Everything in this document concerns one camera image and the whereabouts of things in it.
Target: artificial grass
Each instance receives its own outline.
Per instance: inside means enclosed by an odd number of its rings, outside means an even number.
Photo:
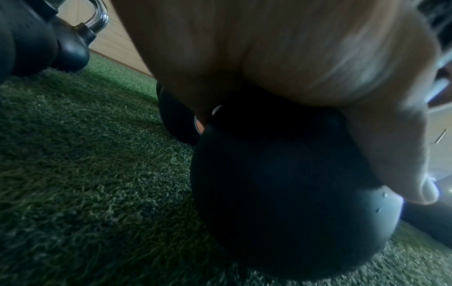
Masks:
[[[339,278],[238,268],[197,216],[193,149],[165,131],[154,89],[97,56],[0,87],[0,285],[452,285],[452,250],[403,222]]]

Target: green carpet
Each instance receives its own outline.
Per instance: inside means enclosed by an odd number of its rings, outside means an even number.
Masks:
[[[97,56],[0,88],[0,285],[452,285],[452,250],[405,223],[336,279],[240,270],[197,217],[193,149],[165,131],[154,88]]]

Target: dark object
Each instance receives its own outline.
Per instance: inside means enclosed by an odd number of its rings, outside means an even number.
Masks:
[[[8,23],[16,48],[12,74],[36,74],[52,64],[58,44],[48,21],[57,12],[42,0],[3,0],[0,3],[0,13]]]
[[[157,93],[157,98],[160,98],[161,84],[157,82],[155,85],[155,93]]]
[[[51,19],[50,24],[58,40],[58,55],[51,67],[65,72],[77,72],[88,64],[89,45],[108,23],[105,4],[101,0],[90,2],[94,5],[96,13],[86,23],[72,26],[59,17]]]
[[[256,90],[215,113],[195,149],[191,184],[207,229],[234,259],[290,279],[360,267],[391,237],[403,206],[337,110]]]
[[[196,117],[192,110],[162,88],[158,93],[159,111],[163,125],[178,140],[196,145],[201,133],[196,127]]]
[[[5,81],[14,67],[16,48],[7,22],[0,14],[0,84]]]

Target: wooden panel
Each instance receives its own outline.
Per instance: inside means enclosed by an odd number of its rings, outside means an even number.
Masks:
[[[108,8],[110,21],[105,30],[91,44],[90,48],[124,65],[128,65],[146,74],[151,74],[114,11],[111,1],[104,0],[104,3]],[[68,0],[62,5],[59,11],[59,17],[76,25],[87,21],[93,15],[94,8],[87,0]]]

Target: hand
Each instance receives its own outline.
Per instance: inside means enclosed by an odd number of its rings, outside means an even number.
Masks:
[[[152,74],[205,124],[257,85],[342,111],[379,179],[430,204],[426,96],[439,44],[406,0],[113,0]]]

